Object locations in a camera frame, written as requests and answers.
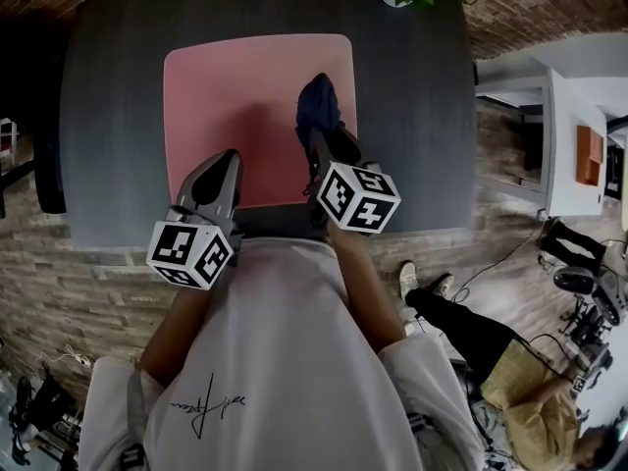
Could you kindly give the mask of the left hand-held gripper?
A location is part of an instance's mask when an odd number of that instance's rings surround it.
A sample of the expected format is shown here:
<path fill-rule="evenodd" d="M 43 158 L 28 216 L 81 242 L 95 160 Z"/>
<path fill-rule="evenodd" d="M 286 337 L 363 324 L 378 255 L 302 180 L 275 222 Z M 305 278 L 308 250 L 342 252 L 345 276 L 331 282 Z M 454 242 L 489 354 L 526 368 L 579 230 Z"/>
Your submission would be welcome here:
<path fill-rule="evenodd" d="M 235 149 L 207 159 L 183 181 L 166 219 L 155 224 L 146 264 L 170 284 L 209 290 L 232 262 L 241 234 L 233 221 L 242 162 Z M 207 213 L 200 210 L 212 206 Z"/>

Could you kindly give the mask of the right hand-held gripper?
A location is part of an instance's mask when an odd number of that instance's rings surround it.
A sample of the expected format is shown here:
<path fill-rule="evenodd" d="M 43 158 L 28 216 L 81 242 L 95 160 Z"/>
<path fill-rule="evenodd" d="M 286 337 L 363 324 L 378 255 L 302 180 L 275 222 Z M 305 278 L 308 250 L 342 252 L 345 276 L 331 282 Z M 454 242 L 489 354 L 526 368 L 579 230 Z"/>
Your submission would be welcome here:
<path fill-rule="evenodd" d="M 345 127 L 336 127 L 327 143 L 321 131 L 311 130 L 306 156 L 310 183 L 303 194 L 312 203 L 312 228 L 322 230 L 331 221 L 344 231 L 380 234 L 401 198 L 389 175 L 355 167 L 362 159 L 357 139 Z M 332 158 L 337 162 L 330 163 Z"/>

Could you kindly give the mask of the dark blue cloth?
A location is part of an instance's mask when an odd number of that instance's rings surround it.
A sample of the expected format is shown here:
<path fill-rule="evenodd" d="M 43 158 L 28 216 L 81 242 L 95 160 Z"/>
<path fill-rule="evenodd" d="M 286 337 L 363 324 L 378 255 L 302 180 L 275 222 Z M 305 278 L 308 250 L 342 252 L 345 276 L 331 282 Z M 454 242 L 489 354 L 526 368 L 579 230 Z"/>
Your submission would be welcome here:
<path fill-rule="evenodd" d="M 340 108 L 335 87 L 325 73 L 320 73 L 305 85 L 298 96 L 296 134 L 306 146 L 313 129 L 330 133 L 340 125 Z"/>

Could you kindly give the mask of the pink desk mat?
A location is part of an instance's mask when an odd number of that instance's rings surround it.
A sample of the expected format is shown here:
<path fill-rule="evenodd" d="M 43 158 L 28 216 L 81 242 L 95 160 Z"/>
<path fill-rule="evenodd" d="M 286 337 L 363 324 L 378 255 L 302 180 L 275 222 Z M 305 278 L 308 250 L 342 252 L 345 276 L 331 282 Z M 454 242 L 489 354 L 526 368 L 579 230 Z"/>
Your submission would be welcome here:
<path fill-rule="evenodd" d="M 309 182 L 295 133 L 298 95 L 331 79 L 341 119 L 357 131 L 352 47 L 340 34 L 253 36 L 168 54 L 164 137 L 170 193 L 205 160 L 228 149 L 242 159 L 242 208 L 302 203 Z"/>

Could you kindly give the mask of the person's left forearm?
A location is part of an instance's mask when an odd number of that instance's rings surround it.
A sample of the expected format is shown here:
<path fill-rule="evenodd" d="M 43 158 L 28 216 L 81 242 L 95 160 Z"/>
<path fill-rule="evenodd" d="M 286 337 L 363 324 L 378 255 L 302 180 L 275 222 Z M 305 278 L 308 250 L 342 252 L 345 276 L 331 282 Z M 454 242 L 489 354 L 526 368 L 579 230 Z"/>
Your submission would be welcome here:
<path fill-rule="evenodd" d="M 143 350 L 139 365 L 162 388 L 167 388 L 183 369 L 212 299 L 211 291 L 182 288 Z"/>

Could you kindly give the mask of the person's right forearm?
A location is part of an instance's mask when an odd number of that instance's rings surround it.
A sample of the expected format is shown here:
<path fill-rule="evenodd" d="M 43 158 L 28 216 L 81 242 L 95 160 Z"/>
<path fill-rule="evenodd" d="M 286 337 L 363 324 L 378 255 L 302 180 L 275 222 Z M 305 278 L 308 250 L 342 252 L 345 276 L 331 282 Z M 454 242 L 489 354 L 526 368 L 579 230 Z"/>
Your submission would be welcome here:
<path fill-rule="evenodd" d="M 347 308 L 376 353 L 406 337 L 401 318 L 377 273 L 362 235 L 328 225 L 331 247 L 338 258 Z"/>

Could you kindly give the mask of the black office chair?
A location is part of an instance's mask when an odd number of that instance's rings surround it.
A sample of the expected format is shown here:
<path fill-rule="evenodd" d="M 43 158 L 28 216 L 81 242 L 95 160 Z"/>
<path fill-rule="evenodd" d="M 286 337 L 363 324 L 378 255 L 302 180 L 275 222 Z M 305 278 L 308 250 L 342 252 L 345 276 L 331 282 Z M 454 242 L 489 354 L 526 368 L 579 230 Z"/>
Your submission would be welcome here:
<path fill-rule="evenodd" d="M 33 139 L 35 188 L 41 210 L 47 214 L 67 212 L 61 173 L 59 130 L 37 133 Z"/>

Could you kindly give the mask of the person's white t-shirt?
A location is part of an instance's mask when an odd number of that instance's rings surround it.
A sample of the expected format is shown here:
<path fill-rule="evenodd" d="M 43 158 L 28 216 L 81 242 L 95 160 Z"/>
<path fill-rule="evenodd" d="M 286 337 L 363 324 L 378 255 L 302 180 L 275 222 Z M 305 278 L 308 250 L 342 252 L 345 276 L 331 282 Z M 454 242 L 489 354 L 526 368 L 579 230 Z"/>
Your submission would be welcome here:
<path fill-rule="evenodd" d="M 482 471 L 484 446 L 442 343 L 378 346 L 347 298 L 339 253 L 247 241 L 214 293 L 183 291 L 164 320 L 200 329 L 172 381 L 103 357 L 79 471 Z"/>

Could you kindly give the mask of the white side table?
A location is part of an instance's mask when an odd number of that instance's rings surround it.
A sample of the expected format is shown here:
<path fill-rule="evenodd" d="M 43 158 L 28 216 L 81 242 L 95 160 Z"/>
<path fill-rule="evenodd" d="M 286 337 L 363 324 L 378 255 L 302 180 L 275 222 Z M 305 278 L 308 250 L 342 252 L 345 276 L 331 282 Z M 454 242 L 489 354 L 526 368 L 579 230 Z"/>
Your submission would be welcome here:
<path fill-rule="evenodd" d="M 481 176 L 480 185 L 523 199 L 548 216 L 598 216 L 602 213 L 605 163 L 596 185 L 577 181 L 578 129 L 590 129 L 606 151 L 606 118 L 600 108 L 556 70 L 532 59 L 511 64 L 498 58 L 477 64 L 478 98 L 536 91 L 543 115 L 543 152 L 540 180 L 507 183 Z"/>

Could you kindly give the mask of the orange box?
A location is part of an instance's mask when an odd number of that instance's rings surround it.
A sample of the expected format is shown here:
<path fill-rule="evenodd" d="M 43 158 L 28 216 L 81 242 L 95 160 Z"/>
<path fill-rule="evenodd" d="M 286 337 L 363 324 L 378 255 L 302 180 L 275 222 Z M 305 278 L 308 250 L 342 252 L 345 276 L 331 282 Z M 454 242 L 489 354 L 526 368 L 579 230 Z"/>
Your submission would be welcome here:
<path fill-rule="evenodd" d="M 577 127 L 576 181 L 580 184 L 598 186 L 603 164 L 601 135 L 590 127 Z"/>

